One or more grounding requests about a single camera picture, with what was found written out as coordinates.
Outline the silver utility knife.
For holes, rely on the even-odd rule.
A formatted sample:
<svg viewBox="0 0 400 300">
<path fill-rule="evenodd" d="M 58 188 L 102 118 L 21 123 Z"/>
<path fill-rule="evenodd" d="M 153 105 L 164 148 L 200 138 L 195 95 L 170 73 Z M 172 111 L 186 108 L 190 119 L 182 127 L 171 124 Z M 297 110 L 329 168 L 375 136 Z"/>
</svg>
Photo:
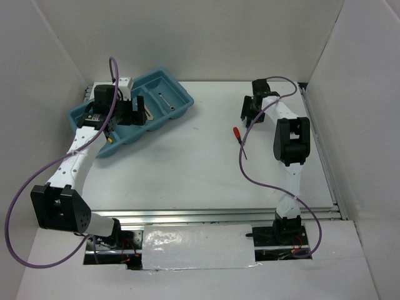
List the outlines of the silver utility knife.
<svg viewBox="0 0 400 300">
<path fill-rule="evenodd" d="M 146 106 L 146 104 L 144 102 L 141 104 L 141 101 L 137 100 L 136 106 L 137 106 L 137 110 L 140 113 L 143 113 L 146 115 L 147 120 L 152 121 L 154 119 L 153 114 L 151 113 L 151 111 L 148 109 L 148 107 Z"/>
</svg>

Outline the small silver ratchet wrench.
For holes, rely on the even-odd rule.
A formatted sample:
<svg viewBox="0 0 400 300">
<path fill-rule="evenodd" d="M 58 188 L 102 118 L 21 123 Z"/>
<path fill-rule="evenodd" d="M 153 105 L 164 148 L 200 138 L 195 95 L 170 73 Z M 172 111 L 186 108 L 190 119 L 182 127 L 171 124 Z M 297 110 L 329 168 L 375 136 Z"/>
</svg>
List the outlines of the small silver ratchet wrench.
<svg viewBox="0 0 400 300">
<path fill-rule="evenodd" d="M 175 107 L 163 96 L 162 93 L 158 94 L 159 97 L 168 105 L 168 107 L 170 108 L 170 110 L 174 111 Z"/>
</svg>

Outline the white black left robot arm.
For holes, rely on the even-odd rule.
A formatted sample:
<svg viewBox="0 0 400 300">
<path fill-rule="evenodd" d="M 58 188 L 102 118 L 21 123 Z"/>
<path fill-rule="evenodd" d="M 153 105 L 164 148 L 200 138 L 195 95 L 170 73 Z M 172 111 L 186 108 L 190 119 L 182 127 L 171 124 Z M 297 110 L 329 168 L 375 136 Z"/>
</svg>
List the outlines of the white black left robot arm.
<svg viewBox="0 0 400 300">
<path fill-rule="evenodd" d="M 94 99 L 77 123 L 68 157 L 45 185 L 35 185 L 31 191 L 40 228 L 95 235 L 109 249 L 123 243 L 121 223 L 92 212 L 81 193 L 94 159 L 116 126 L 143 126 L 147 120 L 144 98 L 138 96 L 134 102 L 132 88 L 128 77 L 94 88 Z"/>
</svg>

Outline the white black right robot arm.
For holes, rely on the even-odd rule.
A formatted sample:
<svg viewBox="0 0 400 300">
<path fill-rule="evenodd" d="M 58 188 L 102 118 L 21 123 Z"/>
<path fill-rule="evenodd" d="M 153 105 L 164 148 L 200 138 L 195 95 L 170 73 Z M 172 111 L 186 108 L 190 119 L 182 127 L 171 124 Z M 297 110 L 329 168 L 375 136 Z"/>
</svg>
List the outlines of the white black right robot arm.
<svg viewBox="0 0 400 300">
<path fill-rule="evenodd" d="M 285 245 L 301 231 L 301 211 L 297 196 L 303 165 L 311 151 L 310 120 L 292 112 L 278 92 L 272 91 L 267 79 L 252 82 L 252 96 L 245 96 L 241 119 L 250 129 L 254 123 L 261 123 L 265 116 L 276 125 L 273 154 L 279 162 L 284 183 L 272 224 L 271 234 L 254 233 L 256 239 L 272 239 Z"/>
</svg>

